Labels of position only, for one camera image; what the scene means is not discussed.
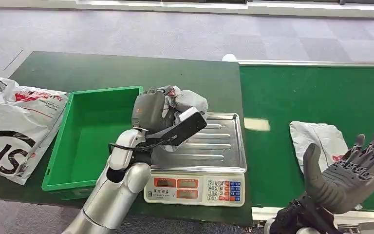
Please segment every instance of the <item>stainless steel tray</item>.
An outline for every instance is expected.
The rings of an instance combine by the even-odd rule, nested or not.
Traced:
[[[244,173],[247,170],[242,129],[235,113],[208,113],[207,127],[174,152],[156,147],[153,171]]]

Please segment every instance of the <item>crumpled plastic bag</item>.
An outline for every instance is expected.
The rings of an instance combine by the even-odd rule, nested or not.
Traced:
[[[177,86],[165,86],[159,89],[165,90],[166,93],[166,100],[162,115],[163,118],[167,115],[169,106],[177,110],[174,113],[175,122],[173,125],[181,122],[179,118],[180,114],[188,110],[190,107],[195,107],[203,116],[203,118],[207,119],[208,103],[207,99],[205,99],[204,97],[191,90],[181,90]],[[168,152],[174,152],[184,144],[185,142],[181,143],[178,146],[161,145],[161,147]]]
[[[348,151],[342,132],[334,125],[292,121],[289,127],[296,157],[302,172],[303,155],[310,143],[315,143],[321,148],[319,166],[322,172],[333,163],[339,161]]]
[[[61,124],[68,93],[0,77],[0,176],[24,185]]]

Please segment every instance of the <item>barcode label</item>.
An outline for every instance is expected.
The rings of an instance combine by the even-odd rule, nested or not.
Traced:
[[[0,81],[0,91],[3,92],[6,89],[7,85]]]

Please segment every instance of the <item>green crate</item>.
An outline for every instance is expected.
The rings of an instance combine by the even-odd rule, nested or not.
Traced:
[[[42,189],[62,200],[88,197],[109,157],[108,143],[131,128],[141,86],[71,93]]]

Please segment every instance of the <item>green table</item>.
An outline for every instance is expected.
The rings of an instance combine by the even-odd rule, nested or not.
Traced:
[[[132,85],[148,89],[173,84],[206,97],[211,112],[235,112],[243,116],[236,63],[33,52],[10,78],[20,85],[66,92]],[[52,147],[53,144],[25,186],[0,176],[0,199],[82,207],[84,199],[62,201],[41,190]],[[234,208],[148,204],[140,194],[130,213],[250,226],[250,189],[245,196],[245,204]]]
[[[245,118],[263,119],[269,131],[246,129],[253,206],[284,207],[304,191],[289,123],[335,125],[351,147],[374,133],[374,64],[256,63],[241,65]],[[374,194],[363,204],[374,211]]]

